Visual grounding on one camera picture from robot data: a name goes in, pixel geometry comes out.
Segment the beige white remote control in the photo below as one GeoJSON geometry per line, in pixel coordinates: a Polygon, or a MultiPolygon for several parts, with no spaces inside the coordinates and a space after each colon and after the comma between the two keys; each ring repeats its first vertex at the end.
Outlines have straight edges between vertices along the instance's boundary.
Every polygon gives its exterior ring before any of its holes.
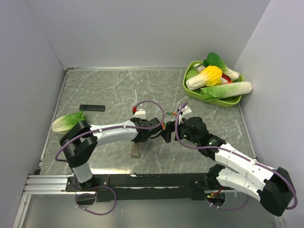
{"type": "Polygon", "coordinates": [[[132,143],[131,144],[131,157],[138,159],[141,157],[141,152],[142,152],[142,145],[138,143],[132,143]]]}

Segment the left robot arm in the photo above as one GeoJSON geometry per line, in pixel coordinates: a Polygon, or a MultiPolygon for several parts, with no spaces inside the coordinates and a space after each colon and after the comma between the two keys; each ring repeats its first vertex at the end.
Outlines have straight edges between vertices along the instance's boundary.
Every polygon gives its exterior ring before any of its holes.
{"type": "Polygon", "coordinates": [[[55,160],[68,163],[77,178],[77,186],[88,191],[94,185],[88,160],[97,146],[118,141],[143,143],[162,129],[157,118],[147,121],[134,117],[110,125],[89,125],[85,120],[80,121],[59,141],[61,148],[55,160]]]}

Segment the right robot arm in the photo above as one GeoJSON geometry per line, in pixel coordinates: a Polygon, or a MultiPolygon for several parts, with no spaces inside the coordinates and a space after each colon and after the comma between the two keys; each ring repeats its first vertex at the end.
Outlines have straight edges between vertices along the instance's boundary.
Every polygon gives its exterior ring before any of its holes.
{"type": "Polygon", "coordinates": [[[161,124],[161,136],[166,142],[170,142],[172,132],[177,141],[191,142],[193,149],[218,162],[208,172],[207,182],[212,189],[222,186],[243,192],[275,216],[296,208],[296,191],[286,169],[274,169],[242,154],[225,140],[209,133],[200,117],[161,124]]]}

